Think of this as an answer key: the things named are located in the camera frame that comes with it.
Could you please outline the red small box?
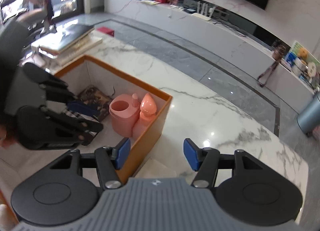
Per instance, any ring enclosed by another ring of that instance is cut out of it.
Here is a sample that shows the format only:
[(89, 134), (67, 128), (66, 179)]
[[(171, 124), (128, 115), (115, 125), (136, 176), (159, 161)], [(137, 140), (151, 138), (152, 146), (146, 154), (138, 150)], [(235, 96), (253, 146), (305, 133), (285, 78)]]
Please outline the red small box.
[(114, 30), (113, 29), (110, 29), (108, 27), (105, 27), (105, 26), (102, 26), (102, 27), (99, 27), (97, 28), (97, 31), (101, 32), (101, 33), (104, 33), (106, 35), (109, 35), (109, 36), (112, 36), (114, 37)]

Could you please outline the pink cup holder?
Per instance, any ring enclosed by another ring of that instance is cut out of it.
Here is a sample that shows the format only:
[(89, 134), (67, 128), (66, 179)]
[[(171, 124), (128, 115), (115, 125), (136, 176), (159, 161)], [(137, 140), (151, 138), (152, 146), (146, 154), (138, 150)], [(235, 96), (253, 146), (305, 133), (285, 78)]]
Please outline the pink cup holder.
[(121, 94), (109, 105), (113, 130), (125, 138), (132, 137), (132, 129), (139, 118), (140, 102), (136, 93)]

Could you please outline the grey blue trash bin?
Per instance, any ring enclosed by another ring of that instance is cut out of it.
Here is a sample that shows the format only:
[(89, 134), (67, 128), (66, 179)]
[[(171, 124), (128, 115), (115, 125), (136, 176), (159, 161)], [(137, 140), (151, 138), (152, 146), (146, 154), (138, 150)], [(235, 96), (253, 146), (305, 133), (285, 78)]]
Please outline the grey blue trash bin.
[(319, 92), (314, 95), (312, 101), (298, 115), (297, 123), (302, 132), (310, 137), (314, 128), (319, 126), (320, 100)]

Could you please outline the white wifi router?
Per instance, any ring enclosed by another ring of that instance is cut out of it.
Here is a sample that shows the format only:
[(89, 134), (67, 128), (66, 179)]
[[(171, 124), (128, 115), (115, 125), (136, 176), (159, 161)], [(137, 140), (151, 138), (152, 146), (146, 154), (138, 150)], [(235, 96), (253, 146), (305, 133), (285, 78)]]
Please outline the white wifi router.
[(208, 22), (212, 19), (215, 9), (216, 5), (209, 8), (209, 5), (207, 3), (201, 3), (200, 1), (198, 1), (196, 12), (192, 13), (191, 15)]

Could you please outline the orange storage box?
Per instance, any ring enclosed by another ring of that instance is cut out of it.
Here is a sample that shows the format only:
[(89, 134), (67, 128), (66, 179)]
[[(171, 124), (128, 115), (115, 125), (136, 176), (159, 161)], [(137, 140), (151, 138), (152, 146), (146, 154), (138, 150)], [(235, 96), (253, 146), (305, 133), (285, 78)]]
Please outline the orange storage box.
[(80, 94), (85, 88), (94, 86), (113, 99), (122, 94), (136, 94), (139, 101), (142, 101), (146, 94), (152, 96), (157, 111), (142, 126), (134, 126), (130, 139), (131, 151), (123, 167), (117, 171), (120, 180), (127, 182), (161, 136), (172, 96), (89, 55), (79, 57), (54, 75), (65, 81), (74, 94)]

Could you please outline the pink egg-shaped bottle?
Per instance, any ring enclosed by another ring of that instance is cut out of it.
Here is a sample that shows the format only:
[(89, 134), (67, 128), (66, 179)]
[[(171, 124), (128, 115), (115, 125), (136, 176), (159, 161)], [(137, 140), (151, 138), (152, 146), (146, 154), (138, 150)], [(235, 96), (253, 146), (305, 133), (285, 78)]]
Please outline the pink egg-shaped bottle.
[(139, 118), (132, 129), (132, 137), (134, 140), (137, 140), (149, 124), (153, 122), (156, 113), (157, 105), (153, 97), (149, 93), (146, 93), (140, 104)]

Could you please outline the brown tripod stand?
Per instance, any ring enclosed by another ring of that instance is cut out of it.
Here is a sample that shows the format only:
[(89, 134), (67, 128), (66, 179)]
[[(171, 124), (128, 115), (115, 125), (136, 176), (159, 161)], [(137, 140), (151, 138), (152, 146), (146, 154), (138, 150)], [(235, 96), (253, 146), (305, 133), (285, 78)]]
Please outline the brown tripod stand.
[[(260, 74), (257, 77), (257, 83), (261, 88), (265, 87), (268, 79), (271, 77), (271, 75), (276, 70), (281, 60), (283, 59), (284, 55), (287, 53), (287, 47), (282, 40), (279, 40), (279, 39), (275, 40), (272, 44), (272, 48), (273, 48), (272, 58), (274, 59), (274, 62), (262, 74)], [(260, 79), (265, 75), (268, 75), (265, 82), (264, 83), (260, 82)]]

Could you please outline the colourful snack box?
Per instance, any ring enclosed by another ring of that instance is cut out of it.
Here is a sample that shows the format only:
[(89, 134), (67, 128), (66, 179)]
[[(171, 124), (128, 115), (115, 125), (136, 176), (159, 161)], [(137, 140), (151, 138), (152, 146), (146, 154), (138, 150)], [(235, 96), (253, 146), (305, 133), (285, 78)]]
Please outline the colourful snack box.
[(295, 40), (284, 60), (297, 78), (319, 92), (319, 60), (311, 52)]

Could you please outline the stack of books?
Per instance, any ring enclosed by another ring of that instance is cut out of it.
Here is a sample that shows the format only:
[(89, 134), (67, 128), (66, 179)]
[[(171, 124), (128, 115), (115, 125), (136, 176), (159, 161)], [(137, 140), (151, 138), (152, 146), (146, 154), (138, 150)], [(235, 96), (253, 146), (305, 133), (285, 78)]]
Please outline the stack of books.
[(31, 49), (49, 61), (64, 66), (103, 41), (93, 34), (93, 30), (93, 26), (72, 24), (32, 42)]

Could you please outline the plaid black case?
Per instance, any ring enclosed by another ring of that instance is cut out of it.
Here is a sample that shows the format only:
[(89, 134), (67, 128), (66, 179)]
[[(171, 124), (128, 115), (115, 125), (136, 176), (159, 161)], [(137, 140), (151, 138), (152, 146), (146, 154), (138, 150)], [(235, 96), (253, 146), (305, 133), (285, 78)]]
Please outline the plaid black case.
[(89, 117), (83, 114), (80, 114), (78, 112), (73, 112), (73, 111), (69, 111), (67, 109), (65, 109), (64, 111), (62, 111), (63, 114), (65, 114), (66, 116), (72, 117), (72, 118), (78, 118), (78, 119), (85, 119), (85, 120), (89, 120), (89, 121), (94, 121), (94, 122), (98, 122), (95, 118), (93, 117)]

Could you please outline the brown patterned tin box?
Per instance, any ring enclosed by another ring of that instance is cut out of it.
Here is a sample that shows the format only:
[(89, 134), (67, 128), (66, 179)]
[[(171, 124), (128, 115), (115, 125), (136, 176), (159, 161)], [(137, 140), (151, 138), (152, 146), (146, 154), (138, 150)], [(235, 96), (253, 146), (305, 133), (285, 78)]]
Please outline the brown patterned tin box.
[(112, 99), (97, 87), (88, 86), (78, 95), (78, 98), (93, 111), (91, 117), (95, 120), (102, 122), (109, 115)]

